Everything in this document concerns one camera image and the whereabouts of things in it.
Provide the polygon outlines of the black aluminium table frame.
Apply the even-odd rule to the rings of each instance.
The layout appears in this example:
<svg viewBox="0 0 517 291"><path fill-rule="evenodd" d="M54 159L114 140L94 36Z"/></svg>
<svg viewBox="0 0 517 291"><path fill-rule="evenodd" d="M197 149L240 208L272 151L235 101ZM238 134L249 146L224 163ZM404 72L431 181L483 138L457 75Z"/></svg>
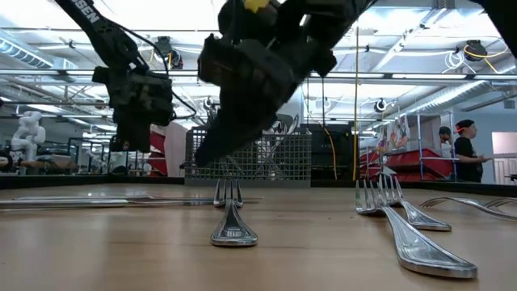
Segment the black aluminium table frame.
<svg viewBox="0 0 517 291"><path fill-rule="evenodd" d="M103 183L143 183L184 185L183 178L139 177L129 175L0 175L0 190L81 186ZM344 180L243 180L241 185L251 188L353 188L355 184ZM461 192L485 196L517 197L517 186L454 183L454 182L401 182L401 187L442 192Z"/></svg>

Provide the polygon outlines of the silver ventilation duct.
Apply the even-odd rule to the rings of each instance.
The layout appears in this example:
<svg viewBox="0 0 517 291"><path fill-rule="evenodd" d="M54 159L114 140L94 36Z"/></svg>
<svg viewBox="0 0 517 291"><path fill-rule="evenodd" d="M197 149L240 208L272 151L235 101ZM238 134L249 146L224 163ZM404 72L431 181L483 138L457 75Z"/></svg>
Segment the silver ventilation duct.
<svg viewBox="0 0 517 291"><path fill-rule="evenodd" d="M399 116L410 115L416 112L440 111L464 102L471 97L497 91L501 87L507 89L517 86L517 80L510 81L475 81L460 86L452 86L437 91L415 103L403 108L400 113L393 113L389 119L397 119Z"/></svg>
<svg viewBox="0 0 517 291"><path fill-rule="evenodd" d="M3 53L9 57L17 59L25 64L33 66L37 69L51 69L53 68L53 63L43 59L35 55L34 53L18 46L15 43L10 42L9 40L0 38L0 53Z"/></svg>

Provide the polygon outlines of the long fluorescent light strip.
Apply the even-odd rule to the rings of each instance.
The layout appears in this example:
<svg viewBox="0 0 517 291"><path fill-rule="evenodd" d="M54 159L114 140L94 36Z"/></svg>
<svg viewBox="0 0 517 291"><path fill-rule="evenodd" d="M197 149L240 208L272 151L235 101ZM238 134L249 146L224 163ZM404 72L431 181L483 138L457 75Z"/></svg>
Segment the long fluorescent light strip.
<svg viewBox="0 0 517 291"><path fill-rule="evenodd" d="M89 76L94 70L23 70L0 69L1 75L44 75L44 76ZM171 77L197 77L196 70L171 70ZM354 78L356 73L330 72L328 78ZM359 78L366 79L429 79L429 80L482 80L482 81L517 81L517 74L400 74L400 73L358 73Z"/></svg>

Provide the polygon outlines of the pale pink board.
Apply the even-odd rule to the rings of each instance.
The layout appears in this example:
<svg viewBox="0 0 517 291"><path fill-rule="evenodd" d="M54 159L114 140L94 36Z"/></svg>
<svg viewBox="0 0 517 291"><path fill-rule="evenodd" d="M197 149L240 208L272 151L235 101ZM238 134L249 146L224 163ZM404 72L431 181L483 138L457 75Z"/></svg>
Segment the pale pink board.
<svg viewBox="0 0 517 291"><path fill-rule="evenodd" d="M168 177L184 177L184 170L180 166L185 161L186 135L187 130L174 121L166 127L164 150Z"/></svg>

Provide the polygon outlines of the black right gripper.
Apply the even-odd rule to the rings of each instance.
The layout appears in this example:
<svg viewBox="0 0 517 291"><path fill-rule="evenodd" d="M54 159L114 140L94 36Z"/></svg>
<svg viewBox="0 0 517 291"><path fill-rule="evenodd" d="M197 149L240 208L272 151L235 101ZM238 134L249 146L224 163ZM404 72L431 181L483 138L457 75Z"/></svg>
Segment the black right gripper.
<svg viewBox="0 0 517 291"><path fill-rule="evenodd" d="M210 35L198 58L198 77L220 88L220 109L195 151L205 167L258 140L311 70L311 41L239 44ZM258 121L245 124L243 121Z"/></svg>

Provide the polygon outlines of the grey mesh cutlery basket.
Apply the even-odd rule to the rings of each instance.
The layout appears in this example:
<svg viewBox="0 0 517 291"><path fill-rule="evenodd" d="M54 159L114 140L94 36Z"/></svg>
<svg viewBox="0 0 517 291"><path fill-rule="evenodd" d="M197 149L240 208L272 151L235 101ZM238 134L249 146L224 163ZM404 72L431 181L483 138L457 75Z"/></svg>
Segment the grey mesh cutlery basket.
<svg viewBox="0 0 517 291"><path fill-rule="evenodd" d="M278 115L288 127L295 116ZM296 128L292 134L277 134L274 127L257 141L209 163L206 167L195 164L194 153L205 137L202 127L189 130L186 136L186 154L183 164L187 186L216 186L219 179L243 180L311 180L312 133Z"/></svg>

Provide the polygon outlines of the colourful poster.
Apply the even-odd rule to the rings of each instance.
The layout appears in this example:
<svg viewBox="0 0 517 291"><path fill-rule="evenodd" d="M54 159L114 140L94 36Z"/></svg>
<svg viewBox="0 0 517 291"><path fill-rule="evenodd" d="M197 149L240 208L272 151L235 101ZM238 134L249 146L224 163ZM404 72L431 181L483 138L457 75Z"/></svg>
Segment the colourful poster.
<svg viewBox="0 0 517 291"><path fill-rule="evenodd" d="M382 152L405 148L409 139L407 116L399 117L380 128L380 140L377 149Z"/></svg>

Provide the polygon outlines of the red plastic storage bin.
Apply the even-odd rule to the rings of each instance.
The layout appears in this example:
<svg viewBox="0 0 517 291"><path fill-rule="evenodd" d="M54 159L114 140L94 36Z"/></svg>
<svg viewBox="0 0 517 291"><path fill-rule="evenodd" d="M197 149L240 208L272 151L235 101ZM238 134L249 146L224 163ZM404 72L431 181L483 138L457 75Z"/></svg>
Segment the red plastic storage bin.
<svg viewBox="0 0 517 291"><path fill-rule="evenodd" d="M454 164L450 158L442 157L434 150L410 150L390 154L385 165L398 174L430 175L432 178L445 178L454 172Z"/></svg>
<svg viewBox="0 0 517 291"><path fill-rule="evenodd" d="M384 171L384 155L372 150L359 157L359 177L361 179L378 180L380 173Z"/></svg>
<svg viewBox="0 0 517 291"><path fill-rule="evenodd" d="M150 165L150 176L165 176L167 177L167 166L165 155L158 152L151 152L146 160Z"/></svg>
<svg viewBox="0 0 517 291"><path fill-rule="evenodd" d="M160 133L152 131L149 135L150 145L161 154L165 153L165 140L166 137Z"/></svg>

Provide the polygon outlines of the black frame workbench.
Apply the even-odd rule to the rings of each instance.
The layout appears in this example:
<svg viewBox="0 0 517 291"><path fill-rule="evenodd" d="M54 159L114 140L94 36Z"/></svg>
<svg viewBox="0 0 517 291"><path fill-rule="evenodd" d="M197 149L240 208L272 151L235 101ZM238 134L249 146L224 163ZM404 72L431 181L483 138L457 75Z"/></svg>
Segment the black frame workbench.
<svg viewBox="0 0 517 291"><path fill-rule="evenodd" d="M135 169L132 152L116 151L113 137L70 137L67 152L81 175L128 175Z"/></svg>

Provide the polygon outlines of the person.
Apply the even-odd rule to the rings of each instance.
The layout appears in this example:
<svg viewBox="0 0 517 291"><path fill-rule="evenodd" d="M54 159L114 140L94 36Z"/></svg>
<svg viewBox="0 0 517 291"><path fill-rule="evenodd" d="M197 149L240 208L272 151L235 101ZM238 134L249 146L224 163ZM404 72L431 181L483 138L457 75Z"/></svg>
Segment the person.
<svg viewBox="0 0 517 291"><path fill-rule="evenodd" d="M453 152L453 140L451 129L447 126L441 126L439 128L439 139L442 156L445 158L451 158Z"/></svg>
<svg viewBox="0 0 517 291"><path fill-rule="evenodd" d="M484 170L483 164L490 158L478 155L473 147L472 139L477 135L477 127L473 120L460 120L456 123L459 137L454 142L456 175L463 182L480 183Z"/></svg>

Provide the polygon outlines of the silver dinner fork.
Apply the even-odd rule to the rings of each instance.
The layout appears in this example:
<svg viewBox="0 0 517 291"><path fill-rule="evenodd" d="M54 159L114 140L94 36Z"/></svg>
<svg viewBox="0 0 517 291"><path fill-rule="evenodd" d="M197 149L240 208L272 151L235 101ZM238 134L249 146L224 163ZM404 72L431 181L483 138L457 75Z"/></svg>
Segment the silver dinner fork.
<svg viewBox="0 0 517 291"><path fill-rule="evenodd" d="M212 204L224 210L223 218L211 234L215 247L254 247L258 235L242 220L238 210L244 205L240 184L235 179L219 179Z"/></svg>
<svg viewBox="0 0 517 291"><path fill-rule="evenodd" d="M399 264L412 272L455 279L475 279L477 266L445 250L415 229L385 201L372 183L355 182L355 210L364 216L386 217Z"/></svg>
<svg viewBox="0 0 517 291"><path fill-rule="evenodd" d="M489 208L489 207L498 207L500 205L504 205L504 204L510 204L510 203L517 203L517 198L514 198L514 197L503 197L503 198L498 198L498 199L494 199L494 200L490 200L486 203L484 203L484 206Z"/></svg>
<svg viewBox="0 0 517 291"><path fill-rule="evenodd" d="M463 205L467 205L467 206L473 207L475 209L478 209L478 210L480 210L480 211L482 211L484 213L488 213L488 214L490 214L492 216L495 216L495 217L500 217L500 218L504 218L504 219L507 219L507 220L517 221L517 216L510 215L508 213L503 213L501 211L489 209L488 207L486 207L486 206L480 204L479 202L477 202L476 200L469 199L469 198L442 196L442 197L436 197L436 198L432 198L432 199L429 199L429 200L425 200L419 206L422 207L422 208L429 208L429 207L433 207L433 206L435 206L435 205L437 205L439 203L443 203L445 201L454 201L454 202L457 202L457 203L460 203L460 204L463 204Z"/></svg>
<svg viewBox="0 0 517 291"><path fill-rule="evenodd" d="M452 227L442 221L425 214L407 201L397 177L388 174L379 174L380 189L386 196L389 206L402 207L406 213L406 220L418 230L432 230L451 232Z"/></svg>

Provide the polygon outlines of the silver table knife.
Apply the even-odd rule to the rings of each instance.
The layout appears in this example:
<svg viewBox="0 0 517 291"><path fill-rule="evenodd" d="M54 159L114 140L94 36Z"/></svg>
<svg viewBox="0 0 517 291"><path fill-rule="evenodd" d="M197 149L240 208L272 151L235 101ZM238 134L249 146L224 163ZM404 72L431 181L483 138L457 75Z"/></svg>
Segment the silver table knife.
<svg viewBox="0 0 517 291"><path fill-rule="evenodd" d="M0 209L64 209L64 208L110 208L168 205L219 205L223 200L210 198L16 198L0 200Z"/></svg>
<svg viewBox="0 0 517 291"><path fill-rule="evenodd" d="M152 196L22 196L12 200L144 200Z"/></svg>

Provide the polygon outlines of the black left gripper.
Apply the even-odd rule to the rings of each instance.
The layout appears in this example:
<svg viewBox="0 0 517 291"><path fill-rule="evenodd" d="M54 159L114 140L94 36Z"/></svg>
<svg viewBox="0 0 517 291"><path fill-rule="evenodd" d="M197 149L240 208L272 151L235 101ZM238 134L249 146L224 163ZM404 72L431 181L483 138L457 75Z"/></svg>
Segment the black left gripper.
<svg viewBox="0 0 517 291"><path fill-rule="evenodd" d="M166 74L115 70L98 66L92 81L102 83L109 95L112 119L123 124L123 139L112 136L111 152L150 152L150 124L167 125L174 118L171 80Z"/></svg>

